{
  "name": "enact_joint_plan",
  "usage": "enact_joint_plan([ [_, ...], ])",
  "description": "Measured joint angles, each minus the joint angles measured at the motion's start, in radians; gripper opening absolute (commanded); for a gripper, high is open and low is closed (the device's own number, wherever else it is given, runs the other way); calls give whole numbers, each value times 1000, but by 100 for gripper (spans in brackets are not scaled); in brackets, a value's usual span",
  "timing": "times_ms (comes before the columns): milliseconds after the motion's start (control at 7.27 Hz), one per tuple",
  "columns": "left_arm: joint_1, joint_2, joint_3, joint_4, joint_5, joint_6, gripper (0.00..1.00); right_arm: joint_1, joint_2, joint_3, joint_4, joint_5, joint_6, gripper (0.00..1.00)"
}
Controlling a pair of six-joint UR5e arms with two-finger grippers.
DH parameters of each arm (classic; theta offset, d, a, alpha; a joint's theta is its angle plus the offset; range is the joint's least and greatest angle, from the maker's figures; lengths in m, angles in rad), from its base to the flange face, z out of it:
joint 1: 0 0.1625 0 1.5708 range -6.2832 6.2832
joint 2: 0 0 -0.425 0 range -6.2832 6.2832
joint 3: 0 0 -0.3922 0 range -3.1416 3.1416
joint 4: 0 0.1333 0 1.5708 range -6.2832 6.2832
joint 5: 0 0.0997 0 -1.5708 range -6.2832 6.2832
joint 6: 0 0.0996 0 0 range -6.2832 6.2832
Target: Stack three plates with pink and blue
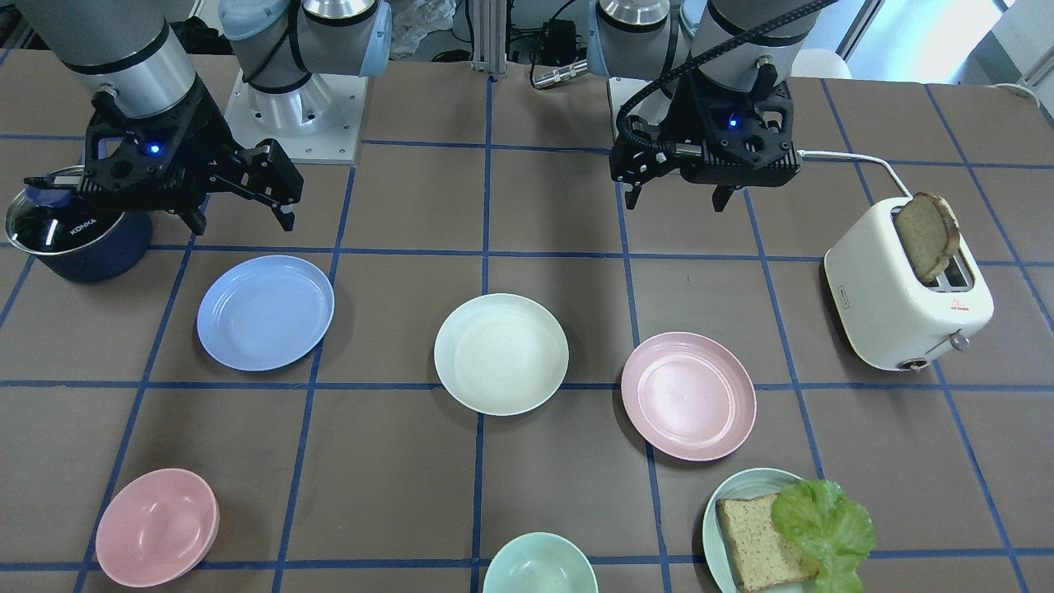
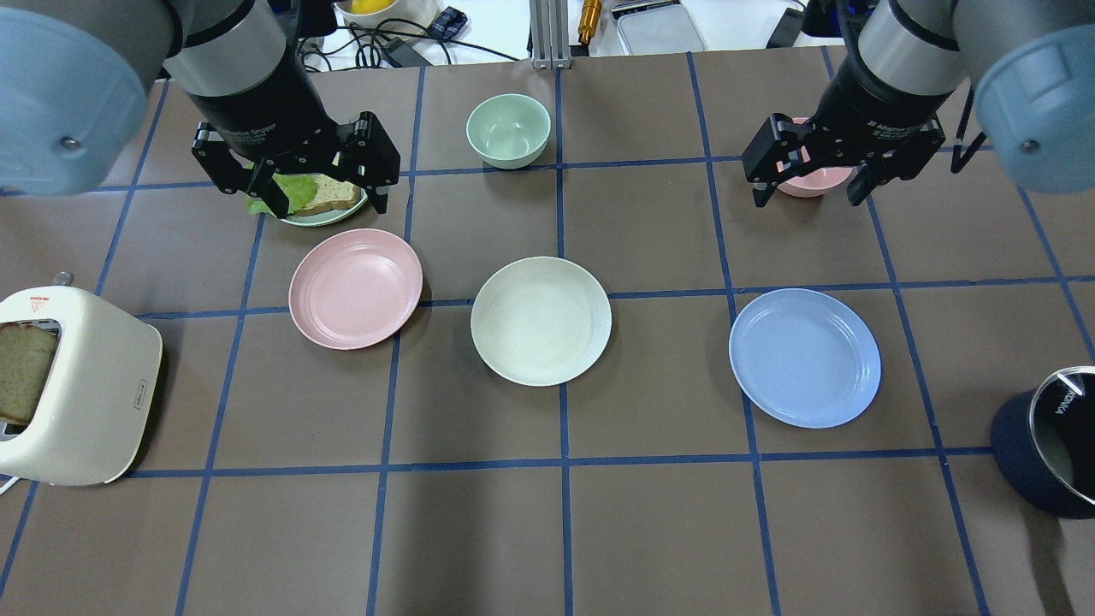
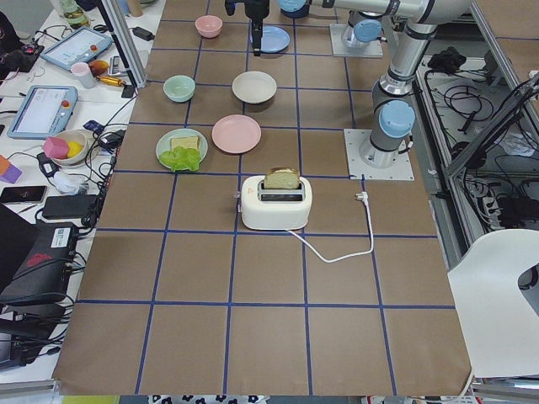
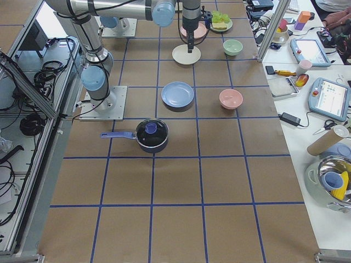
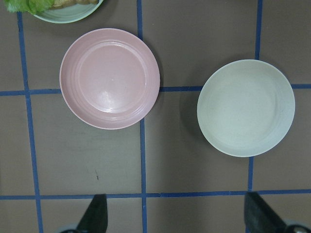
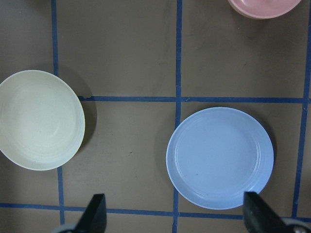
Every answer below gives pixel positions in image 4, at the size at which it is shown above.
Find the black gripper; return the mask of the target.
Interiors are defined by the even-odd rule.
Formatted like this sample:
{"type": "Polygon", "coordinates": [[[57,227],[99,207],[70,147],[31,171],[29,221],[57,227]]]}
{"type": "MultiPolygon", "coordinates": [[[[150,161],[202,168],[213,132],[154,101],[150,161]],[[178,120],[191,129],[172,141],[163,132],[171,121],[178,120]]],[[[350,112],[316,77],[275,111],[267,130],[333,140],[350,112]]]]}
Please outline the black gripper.
{"type": "Polygon", "coordinates": [[[187,8],[183,7],[182,23],[183,28],[187,30],[187,48],[188,54],[191,54],[194,49],[194,31],[197,29],[200,21],[205,23],[207,29],[210,28],[212,21],[212,13],[204,10],[203,7],[187,8]]]}

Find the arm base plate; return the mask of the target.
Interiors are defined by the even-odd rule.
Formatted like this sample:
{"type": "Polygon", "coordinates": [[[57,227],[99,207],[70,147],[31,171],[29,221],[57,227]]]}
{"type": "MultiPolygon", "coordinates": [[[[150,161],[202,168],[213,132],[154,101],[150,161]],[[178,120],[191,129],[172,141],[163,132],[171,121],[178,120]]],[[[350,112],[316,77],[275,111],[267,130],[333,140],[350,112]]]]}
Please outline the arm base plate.
{"type": "Polygon", "coordinates": [[[95,108],[99,102],[91,100],[88,92],[85,93],[85,100],[81,109],[80,121],[122,121],[127,97],[127,86],[117,85],[110,87],[110,95],[101,105],[95,108]]]}
{"type": "Polygon", "coordinates": [[[137,19],[100,17],[103,27],[103,38],[128,38],[134,37],[137,27],[137,19]]]}

